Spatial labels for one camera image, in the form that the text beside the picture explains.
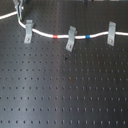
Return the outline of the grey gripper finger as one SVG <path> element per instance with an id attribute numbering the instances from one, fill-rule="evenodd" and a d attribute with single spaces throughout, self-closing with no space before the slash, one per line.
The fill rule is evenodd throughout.
<path id="1" fill-rule="evenodd" d="M 22 11 L 24 9 L 23 4 L 24 4 L 24 0 L 20 0 L 20 4 L 19 4 L 19 17 L 20 17 L 20 19 L 22 19 Z"/>
<path id="2" fill-rule="evenodd" d="M 18 11 L 18 9 L 19 9 L 19 2 L 18 2 L 18 0 L 13 0 L 13 3 L 14 3 L 16 11 Z"/>

